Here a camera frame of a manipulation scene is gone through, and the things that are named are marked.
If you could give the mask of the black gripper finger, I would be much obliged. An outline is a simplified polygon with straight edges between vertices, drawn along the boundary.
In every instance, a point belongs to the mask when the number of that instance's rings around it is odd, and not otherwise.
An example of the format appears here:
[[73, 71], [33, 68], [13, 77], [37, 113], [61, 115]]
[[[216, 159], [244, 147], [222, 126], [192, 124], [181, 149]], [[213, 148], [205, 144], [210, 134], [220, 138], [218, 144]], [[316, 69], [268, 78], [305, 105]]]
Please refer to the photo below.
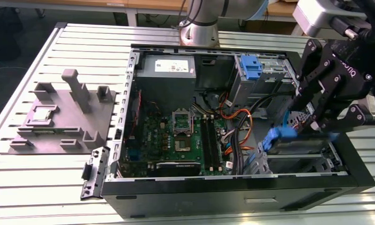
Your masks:
[[318, 106], [314, 112], [312, 128], [321, 131], [354, 131], [373, 126], [373, 115], [365, 105], [349, 100], [338, 100], [337, 95], [345, 85], [342, 75], [325, 77]]
[[321, 91], [318, 83], [320, 71], [317, 68], [321, 65], [322, 53], [324, 45], [321, 41], [314, 38], [309, 39], [297, 72], [300, 86], [289, 107], [290, 111], [304, 110], [314, 95]]

